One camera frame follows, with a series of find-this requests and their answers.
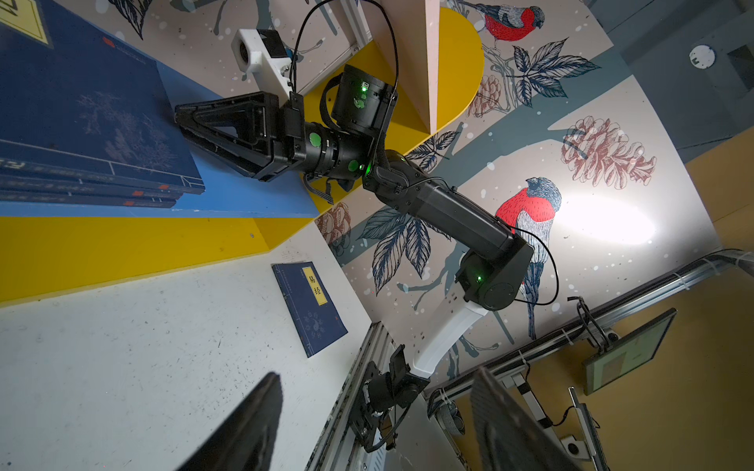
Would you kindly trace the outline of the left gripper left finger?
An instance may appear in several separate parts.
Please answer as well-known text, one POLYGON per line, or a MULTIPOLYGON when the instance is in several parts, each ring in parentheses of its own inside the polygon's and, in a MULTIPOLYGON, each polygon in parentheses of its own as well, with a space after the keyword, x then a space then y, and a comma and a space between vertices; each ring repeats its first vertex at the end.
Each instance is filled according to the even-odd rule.
POLYGON ((282 406, 281 378, 269 372, 178 470, 269 470, 282 406))

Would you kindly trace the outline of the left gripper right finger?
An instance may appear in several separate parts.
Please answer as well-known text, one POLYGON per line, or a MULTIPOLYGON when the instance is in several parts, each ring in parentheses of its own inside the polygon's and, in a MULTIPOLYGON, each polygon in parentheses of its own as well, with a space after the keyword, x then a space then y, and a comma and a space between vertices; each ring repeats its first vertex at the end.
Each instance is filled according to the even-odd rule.
POLYGON ((485 470, 577 471, 563 447, 549 438, 487 369, 473 375, 474 429, 485 470))

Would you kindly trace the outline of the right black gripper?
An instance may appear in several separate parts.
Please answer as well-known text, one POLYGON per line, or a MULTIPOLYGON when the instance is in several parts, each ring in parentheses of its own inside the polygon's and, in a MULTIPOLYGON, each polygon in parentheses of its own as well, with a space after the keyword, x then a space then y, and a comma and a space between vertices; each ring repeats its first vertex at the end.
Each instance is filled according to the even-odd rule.
POLYGON ((175 122, 186 139, 261 182, 286 169, 352 182, 367 168, 368 138, 304 121, 304 99, 294 92, 281 109, 279 98, 268 92, 178 105, 175 122))

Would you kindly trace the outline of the navy blue book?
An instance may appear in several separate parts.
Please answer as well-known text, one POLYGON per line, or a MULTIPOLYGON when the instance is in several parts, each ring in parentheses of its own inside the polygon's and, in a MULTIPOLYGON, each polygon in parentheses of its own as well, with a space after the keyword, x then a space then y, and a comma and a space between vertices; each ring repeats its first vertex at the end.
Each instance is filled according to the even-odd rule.
POLYGON ((156 63, 54 1, 1 4, 1 169, 205 190, 156 63))
POLYGON ((93 196, 144 197, 178 200, 182 192, 174 190, 155 190, 154 188, 134 188, 119 184, 98 184, 80 179, 56 178, 43 175, 18 176, 2 175, 2 190, 21 190, 21 192, 48 192, 49 194, 78 194, 93 196))
POLYGON ((49 194, 48 192, 14 192, 13 190, 2 190, 1 200, 27 203, 126 206, 143 208, 172 208, 177 203, 174 199, 165 198, 99 196, 85 194, 49 194))
POLYGON ((308 358, 347 335, 312 262, 272 264, 271 268, 308 358))

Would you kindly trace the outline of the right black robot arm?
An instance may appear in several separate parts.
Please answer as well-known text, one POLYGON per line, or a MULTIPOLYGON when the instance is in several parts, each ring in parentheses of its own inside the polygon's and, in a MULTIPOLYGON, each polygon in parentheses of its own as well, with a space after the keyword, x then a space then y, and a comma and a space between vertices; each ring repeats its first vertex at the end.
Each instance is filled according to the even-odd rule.
POLYGON ((306 121, 300 94, 281 101, 265 91, 180 105, 175 120, 187 139, 246 177, 270 182, 295 173, 306 184, 321 179, 343 190, 361 184, 408 218, 391 233, 396 247, 433 229, 467 248, 453 288, 408 353, 410 373, 429 378, 478 319, 516 300, 533 248, 517 229, 386 147, 394 84, 349 66, 327 86, 335 102, 321 106, 316 123, 306 121))

